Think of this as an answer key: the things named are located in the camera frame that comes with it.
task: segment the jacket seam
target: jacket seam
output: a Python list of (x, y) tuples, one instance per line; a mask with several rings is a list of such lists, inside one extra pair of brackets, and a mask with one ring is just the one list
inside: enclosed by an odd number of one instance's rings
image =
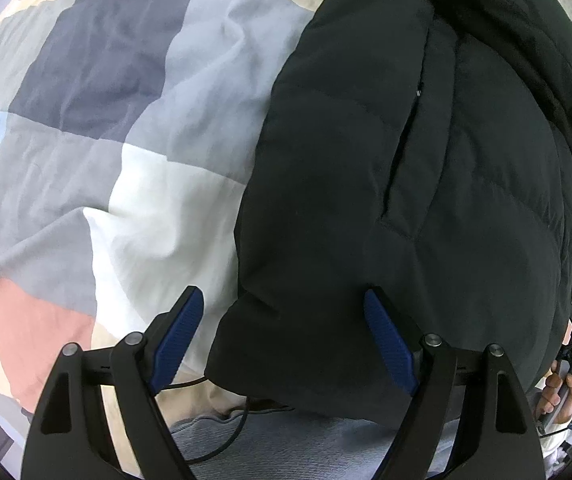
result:
[[(509, 0), (503, 0), (505, 3), (508, 3), (509, 5), (511, 5), (511, 2)], [(526, 23), (530, 23), (528, 21), (528, 15), (518, 6), (512, 4), (513, 7), (518, 9), (518, 12), (520, 13), (520, 17), (522, 19), (523, 22)], [(550, 41), (550, 43), (552, 43), (554, 45), (555, 50), (557, 51), (557, 53), (559, 54), (559, 56), (561, 56), (561, 58), (566, 62), (566, 65), (568, 65), (568, 69), (570, 70), (570, 72), (572, 73), (572, 63), (570, 62), (570, 60), (568, 59), (568, 57), (565, 55), (564, 51), (562, 49), (559, 48), (559, 45), (556, 43), (556, 41), (552, 38), (552, 36), (550, 34), (548, 34), (548, 32), (546, 32), (543, 28), (541, 28), (540, 26), (538, 26), (537, 24), (533, 23), (533, 27), (536, 28), (537, 30), (539, 30), (540, 32), (542, 32), (544, 34), (544, 36), (546, 38), (548, 38), (548, 40)]]
[(327, 92), (324, 92), (323, 90), (320, 90), (319, 88), (301, 86), (301, 85), (298, 85), (296, 83), (291, 83), (291, 82), (280, 82), (279, 86), (282, 86), (282, 87), (283, 86), (290, 86), (291, 88), (297, 88), (297, 89), (303, 90), (303, 91), (316, 92), (316, 93), (321, 94), (325, 97), (328, 97), (328, 99), (331, 99), (331, 100), (350, 102), (354, 105), (357, 105), (358, 108), (361, 108), (369, 116), (379, 120), (379, 122), (382, 123), (386, 128), (390, 128), (390, 129), (393, 128), (392, 124), (390, 124), (388, 121), (384, 120), (384, 118), (382, 118), (380, 115), (378, 115), (378, 114), (374, 113), (372, 110), (370, 110), (368, 108), (368, 106), (366, 106), (363, 102), (358, 101), (354, 98), (331, 95), (331, 94), (328, 94)]
[[(540, 33), (542, 33), (547, 39), (548, 41), (550, 41), (550, 43), (552, 44), (552, 46), (554, 47), (556, 53), (563, 59), (563, 61), (566, 64), (566, 67), (568, 68), (568, 70), (570, 70), (570, 73), (572, 74), (572, 63), (570, 63), (570, 61), (568, 60), (568, 58), (566, 57), (566, 55), (563, 53), (563, 51), (559, 48), (559, 46), (557, 45), (556, 41), (553, 40), (553, 38), (550, 36), (550, 34), (548, 34), (545, 30), (543, 30), (543, 28), (541, 28), (539, 25), (537, 25), (536, 23), (530, 23), (527, 20), (527, 16), (524, 15), (523, 10), (519, 7), (516, 6), (515, 4), (513, 4), (511, 1), (509, 0), (501, 0), (502, 3), (504, 3), (509, 9), (512, 9), (515, 11), (515, 13), (517, 14), (517, 16), (519, 17), (520, 21), (522, 24), (526, 24), (526, 25), (530, 25), (531, 27), (533, 27), (535, 30), (538, 30)], [(560, 101), (559, 97), (557, 96), (556, 92), (553, 91), (550, 88), (550, 92), (552, 92), (552, 94), (554, 94), (555, 98), (557, 99), (557, 101)]]
[(479, 177), (481, 180), (485, 181), (487, 184), (490, 184), (491, 186), (495, 187), (496, 189), (498, 189), (499, 191), (501, 191), (505, 196), (509, 197), (513, 202), (521, 205), (522, 207), (524, 207), (525, 209), (527, 209), (529, 212), (531, 212), (533, 214), (533, 216), (539, 220), (539, 222), (541, 224), (544, 225), (544, 227), (546, 228), (546, 232), (550, 235), (550, 238), (552, 238), (552, 241), (554, 243), (554, 246), (557, 248), (557, 252), (559, 254), (561, 254), (561, 247), (559, 246), (559, 244), (557, 243), (557, 240), (550, 228), (550, 224), (546, 223), (546, 221), (541, 218), (541, 215), (535, 211), (530, 205), (528, 205), (528, 203), (524, 202), (523, 200), (521, 200), (520, 198), (518, 198), (517, 196), (515, 196), (514, 194), (512, 194), (510, 191), (508, 191), (505, 187), (503, 187), (501, 184), (498, 184), (497, 182), (495, 182), (493, 179), (491, 179), (490, 177), (486, 176), (485, 174), (481, 173), (479, 170), (473, 171), (472, 172), (472, 176), (477, 176)]
[(563, 134), (561, 133), (561, 131), (559, 130), (559, 128), (557, 128), (557, 126), (552, 122), (552, 121), (548, 121), (548, 124), (550, 125), (550, 130), (552, 133), (552, 142), (554, 142), (554, 154), (557, 157), (557, 168), (559, 168), (559, 186), (560, 189), (562, 190), (562, 207), (563, 207), (563, 238), (562, 238), (562, 243), (565, 244), (566, 242), (566, 200), (565, 200), (565, 196), (563, 194), (563, 179), (562, 179), (562, 162), (561, 159), (559, 158), (559, 144), (557, 143), (557, 139), (554, 138), (554, 132), (552, 132), (552, 129), (555, 128), (559, 134), (563, 137)]

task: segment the navy blue patch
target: navy blue patch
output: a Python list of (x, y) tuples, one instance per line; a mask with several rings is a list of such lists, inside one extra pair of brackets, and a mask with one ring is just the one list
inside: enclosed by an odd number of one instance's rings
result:
[(190, 0), (75, 0), (57, 19), (10, 112), (124, 142), (159, 98), (165, 56)]

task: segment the black puffer jacket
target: black puffer jacket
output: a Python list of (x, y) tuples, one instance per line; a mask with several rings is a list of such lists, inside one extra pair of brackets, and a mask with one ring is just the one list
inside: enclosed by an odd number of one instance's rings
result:
[[(272, 89), (206, 375), (397, 426), (380, 285), (529, 390), (572, 308), (572, 24), (556, 0), (325, 0)], [(456, 409), (451, 413), (456, 416)]]

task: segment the metal screw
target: metal screw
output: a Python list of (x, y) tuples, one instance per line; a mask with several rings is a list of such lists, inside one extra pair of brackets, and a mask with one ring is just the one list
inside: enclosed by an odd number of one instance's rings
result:
[(127, 345), (135, 346), (141, 343), (141, 340), (144, 338), (144, 335), (141, 332), (131, 332), (126, 336), (124, 341)]
[(503, 348), (497, 344), (490, 345), (488, 349), (490, 350), (490, 353), (495, 357), (501, 357), (503, 355)]
[(423, 337), (423, 340), (426, 342), (428, 346), (437, 347), (441, 345), (441, 338), (437, 334), (426, 334)]
[(77, 353), (77, 343), (68, 343), (67, 345), (64, 345), (64, 348), (61, 349), (61, 353), (68, 357), (75, 355)]

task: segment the finger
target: finger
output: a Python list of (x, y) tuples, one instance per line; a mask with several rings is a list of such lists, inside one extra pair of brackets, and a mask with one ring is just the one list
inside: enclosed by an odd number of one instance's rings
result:
[(541, 402), (534, 410), (535, 416), (534, 418), (539, 418), (544, 413), (552, 413), (554, 406), (550, 404), (550, 402)]
[(542, 391), (541, 391), (541, 402), (549, 402), (550, 399), (552, 399), (552, 396), (557, 392), (557, 390), (555, 390), (554, 388), (551, 388), (550, 386), (546, 386)]
[(546, 386), (550, 388), (559, 389), (562, 387), (563, 380), (557, 374), (552, 374), (546, 378)]
[(557, 404), (559, 404), (562, 401), (562, 398), (556, 394), (556, 393), (552, 393), (550, 395), (544, 396), (542, 394), (542, 397), (549, 402), (550, 404), (552, 404), (553, 406), (556, 406)]

